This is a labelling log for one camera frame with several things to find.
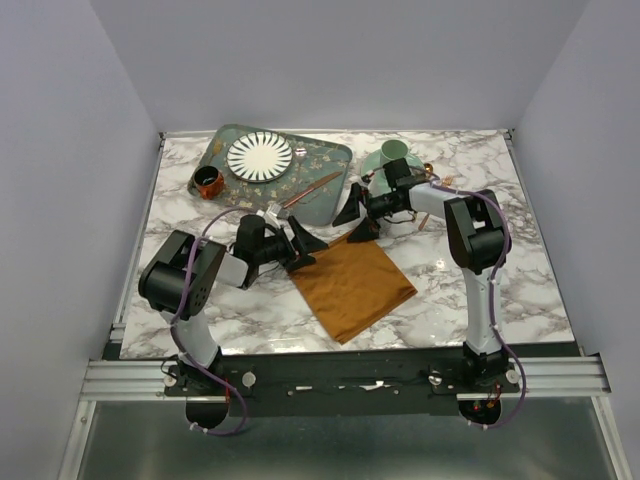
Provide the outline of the orange-brown cloth napkin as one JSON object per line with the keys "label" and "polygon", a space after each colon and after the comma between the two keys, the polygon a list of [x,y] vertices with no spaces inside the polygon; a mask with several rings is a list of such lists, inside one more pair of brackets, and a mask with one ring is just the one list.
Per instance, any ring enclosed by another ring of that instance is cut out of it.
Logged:
{"label": "orange-brown cloth napkin", "polygon": [[345,235],[315,255],[316,263],[290,278],[328,335],[345,344],[417,294],[375,242]]}

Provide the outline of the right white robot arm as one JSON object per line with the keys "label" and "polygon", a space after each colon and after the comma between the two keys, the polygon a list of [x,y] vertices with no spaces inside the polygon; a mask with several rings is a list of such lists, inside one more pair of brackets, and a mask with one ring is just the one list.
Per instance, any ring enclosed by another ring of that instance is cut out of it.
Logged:
{"label": "right white robot arm", "polygon": [[379,237],[379,221],[407,211],[427,213],[446,223],[449,251],[462,269],[467,298],[467,333],[463,343],[460,379],[469,390],[480,392],[506,371],[509,350],[499,333],[500,269],[511,249],[508,223],[495,193],[454,190],[435,174],[407,163],[404,158],[381,166],[389,191],[375,196],[367,186],[375,169],[351,185],[334,227],[360,219],[348,236],[350,243]]}

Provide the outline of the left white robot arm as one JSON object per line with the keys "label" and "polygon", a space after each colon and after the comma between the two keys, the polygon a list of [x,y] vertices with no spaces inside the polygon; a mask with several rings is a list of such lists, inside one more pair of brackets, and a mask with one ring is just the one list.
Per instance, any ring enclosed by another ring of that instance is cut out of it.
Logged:
{"label": "left white robot arm", "polygon": [[170,326],[179,358],[191,365],[187,382],[197,393],[214,393],[222,380],[215,365],[220,347],[203,313],[214,284],[246,290],[262,266],[276,263],[294,272],[315,264],[314,254],[328,248],[295,218],[287,222],[289,230],[265,213],[246,214],[230,247],[175,230],[143,270],[139,295]]}

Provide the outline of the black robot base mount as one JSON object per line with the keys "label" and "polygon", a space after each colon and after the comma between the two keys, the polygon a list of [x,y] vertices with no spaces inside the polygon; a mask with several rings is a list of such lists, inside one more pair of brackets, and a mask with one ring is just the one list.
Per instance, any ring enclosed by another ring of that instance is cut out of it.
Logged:
{"label": "black robot base mount", "polygon": [[179,361],[164,393],[257,418],[457,415],[461,404],[519,391],[511,364],[477,372],[460,347],[224,355],[213,370],[222,384]]}

